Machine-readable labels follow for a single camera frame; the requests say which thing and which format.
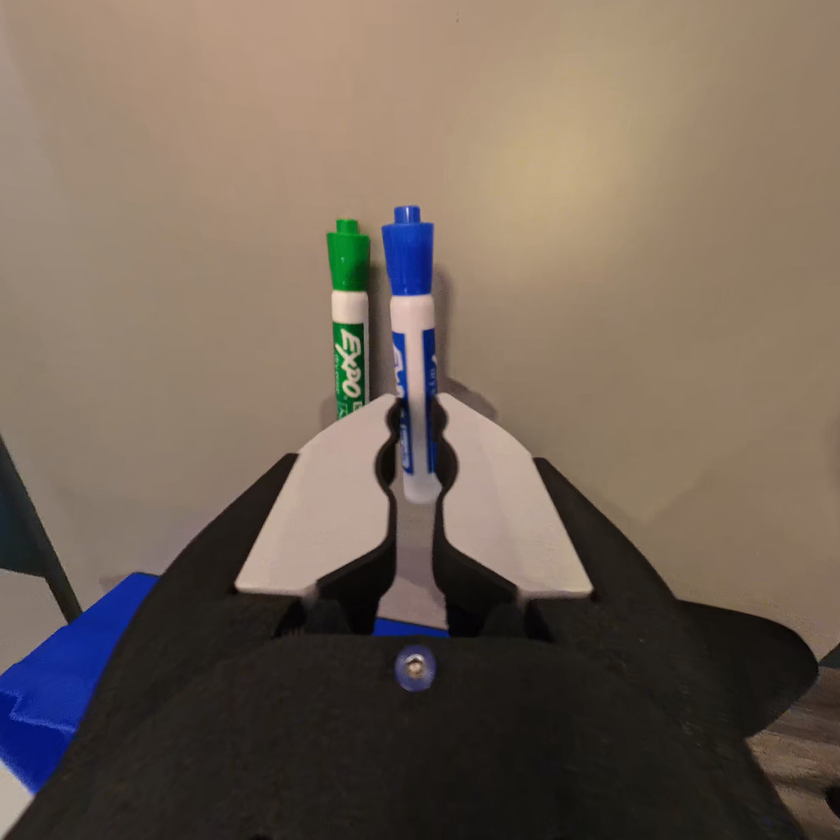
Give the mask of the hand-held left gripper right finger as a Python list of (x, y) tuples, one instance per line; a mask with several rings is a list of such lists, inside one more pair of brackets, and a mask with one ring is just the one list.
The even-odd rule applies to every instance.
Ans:
[(535, 458), (450, 394), (434, 407), (433, 573), (448, 602), (585, 599), (593, 585)]

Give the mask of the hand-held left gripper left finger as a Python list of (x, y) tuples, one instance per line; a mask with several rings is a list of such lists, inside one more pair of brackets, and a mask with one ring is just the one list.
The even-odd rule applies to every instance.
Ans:
[(375, 460), (392, 438), (387, 415), (396, 405), (380, 396), (301, 447), (238, 573), (238, 592), (310, 595), (385, 540), (390, 502)]

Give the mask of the green marker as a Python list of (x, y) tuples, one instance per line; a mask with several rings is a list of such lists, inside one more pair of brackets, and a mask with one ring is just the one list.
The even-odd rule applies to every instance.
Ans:
[(337, 418), (363, 408), (371, 398), (371, 240), (351, 218), (339, 218), (327, 233), (332, 280), (332, 352)]

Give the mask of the blue capped marker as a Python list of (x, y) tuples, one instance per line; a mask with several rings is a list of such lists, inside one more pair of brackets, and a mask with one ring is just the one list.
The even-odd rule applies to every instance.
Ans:
[(404, 498), (430, 505), (439, 493), (431, 405), (437, 395), (436, 318), (433, 297), (434, 225), (419, 206), (397, 206), (382, 227), (391, 285), (392, 348), (400, 403)]

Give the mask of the blue plastic bin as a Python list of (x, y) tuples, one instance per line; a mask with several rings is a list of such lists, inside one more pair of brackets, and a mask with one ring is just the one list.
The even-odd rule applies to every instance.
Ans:
[(157, 581), (129, 575), (2, 673), (2, 761), (31, 794), (56, 768), (113, 649)]

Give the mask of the black textured pad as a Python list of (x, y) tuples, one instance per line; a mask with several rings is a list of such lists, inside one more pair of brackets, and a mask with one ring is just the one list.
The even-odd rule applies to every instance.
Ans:
[(744, 737), (768, 728), (816, 683), (817, 660), (789, 627), (723, 607), (680, 604), (727, 689)]

